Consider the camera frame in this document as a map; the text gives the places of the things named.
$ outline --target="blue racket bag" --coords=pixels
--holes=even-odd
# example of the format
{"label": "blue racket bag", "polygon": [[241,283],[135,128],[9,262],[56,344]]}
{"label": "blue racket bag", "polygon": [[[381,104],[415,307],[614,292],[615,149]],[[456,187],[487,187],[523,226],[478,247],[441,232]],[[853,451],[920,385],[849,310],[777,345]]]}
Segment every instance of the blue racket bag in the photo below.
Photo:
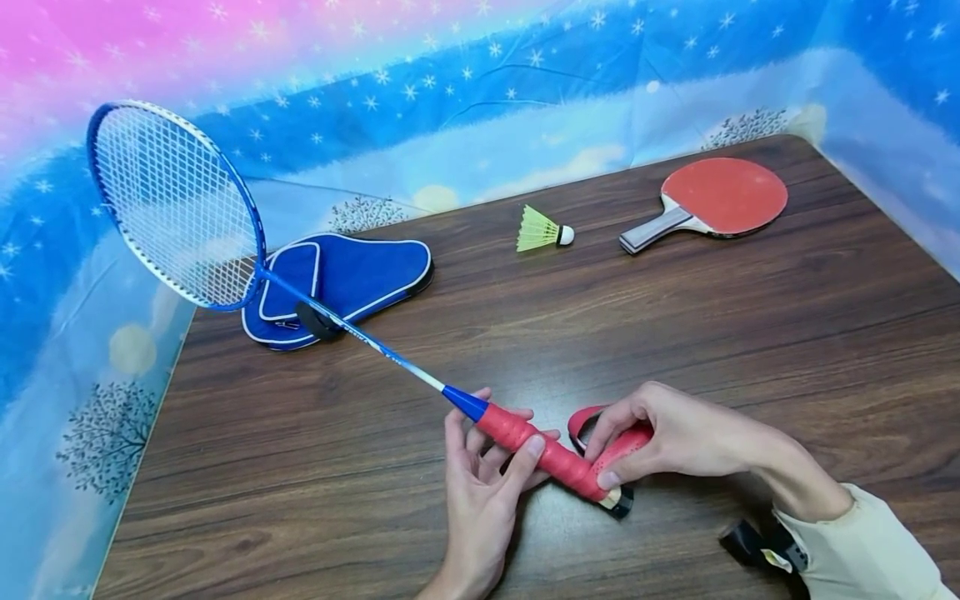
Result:
{"label": "blue racket bag", "polygon": [[[351,324],[415,296],[433,280],[433,257],[426,244],[339,233],[318,233],[287,244],[267,257],[267,266]],[[247,335],[271,350],[304,348],[343,333],[270,281],[241,315]]]}

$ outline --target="wrist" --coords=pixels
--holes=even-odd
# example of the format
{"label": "wrist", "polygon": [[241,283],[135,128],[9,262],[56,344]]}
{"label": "wrist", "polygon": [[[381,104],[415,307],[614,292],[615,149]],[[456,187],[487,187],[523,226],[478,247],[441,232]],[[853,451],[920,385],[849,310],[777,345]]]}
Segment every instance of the wrist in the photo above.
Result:
{"label": "wrist", "polygon": [[461,569],[444,561],[430,583],[418,594],[417,600],[483,600],[486,593],[479,588],[465,577]]}
{"label": "wrist", "polygon": [[853,505],[850,493],[799,442],[776,429],[765,433],[748,465],[770,489],[774,506],[796,519],[831,521]]}

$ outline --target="backdrop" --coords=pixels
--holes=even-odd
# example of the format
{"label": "backdrop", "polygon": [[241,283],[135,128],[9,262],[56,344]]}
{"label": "backdrop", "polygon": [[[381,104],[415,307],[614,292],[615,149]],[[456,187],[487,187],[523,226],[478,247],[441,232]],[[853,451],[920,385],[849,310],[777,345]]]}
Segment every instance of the backdrop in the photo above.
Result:
{"label": "backdrop", "polygon": [[778,132],[960,275],[952,0],[9,0],[0,8],[0,597],[86,597],[192,308],[84,154],[100,103],[193,119],[271,246]]}

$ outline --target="shuttlecock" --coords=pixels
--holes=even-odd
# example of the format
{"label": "shuttlecock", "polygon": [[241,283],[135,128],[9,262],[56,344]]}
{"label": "shuttlecock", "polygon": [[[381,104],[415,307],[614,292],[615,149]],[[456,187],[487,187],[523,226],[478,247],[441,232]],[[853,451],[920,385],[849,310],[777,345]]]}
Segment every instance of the shuttlecock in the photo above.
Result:
{"label": "shuttlecock", "polygon": [[557,225],[530,205],[523,207],[520,234],[516,237],[517,252],[532,250],[547,244],[569,246],[572,243],[573,228],[566,225]]}

